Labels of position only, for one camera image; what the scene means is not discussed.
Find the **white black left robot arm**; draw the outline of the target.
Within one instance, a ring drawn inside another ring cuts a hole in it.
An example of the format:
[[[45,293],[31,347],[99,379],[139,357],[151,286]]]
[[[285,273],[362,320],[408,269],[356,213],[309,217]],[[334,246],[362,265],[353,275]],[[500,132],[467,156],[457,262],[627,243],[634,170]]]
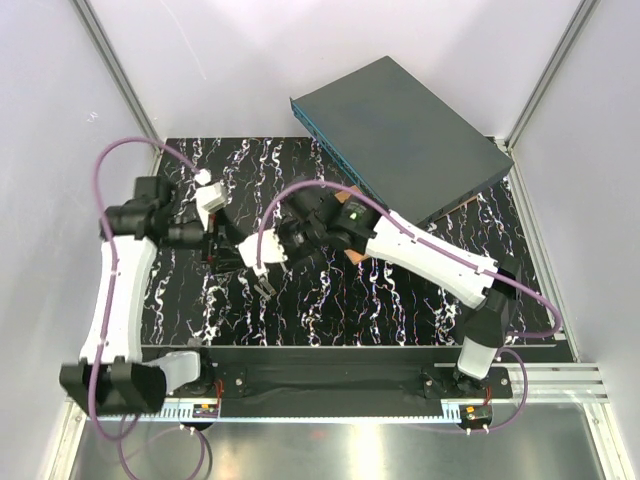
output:
[[[144,361],[141,323],[147,283],[162,249],[194,250],[208,264],[218,256],[217,214],[227,202],[224,185],[208,170],[195,176],[197,219],[173,215],[175,186],[159,176],[139,177],[134,195],[110,206],[101,220],[102,271],[90,332],[75,364],[64,364],[59,382],[90,417],[152,414],[166,396],[185,387],[196,396],[215,386],[216,372],[198,348]]]

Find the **clear network plug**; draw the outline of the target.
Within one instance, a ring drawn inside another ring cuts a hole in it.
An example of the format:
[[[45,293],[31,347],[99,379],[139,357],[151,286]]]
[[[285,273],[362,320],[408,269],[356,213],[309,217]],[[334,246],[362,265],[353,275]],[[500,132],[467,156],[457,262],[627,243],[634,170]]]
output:
[[[266,299],[270,299],[272,298],[277,291],[275,290],[275,288],[268,282],[265,281],[264,279],[261,279],[256,285],[255,285],[255,290],[264,298]]]

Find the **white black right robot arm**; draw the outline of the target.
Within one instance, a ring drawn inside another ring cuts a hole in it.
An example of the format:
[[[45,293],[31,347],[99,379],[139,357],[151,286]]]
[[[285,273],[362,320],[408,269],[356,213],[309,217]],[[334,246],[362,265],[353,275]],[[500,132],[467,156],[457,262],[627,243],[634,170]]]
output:
[[[289,219],[276,229],[289,258],[322,246],[391,262],[456,297],[469,314],[451,377],[442,387],[476,396],[490,383],[490,367],[504,346],[519,301],[520,265],[500,263],[432,236],[365,194],[322,180],[302,180],[277,198]]]

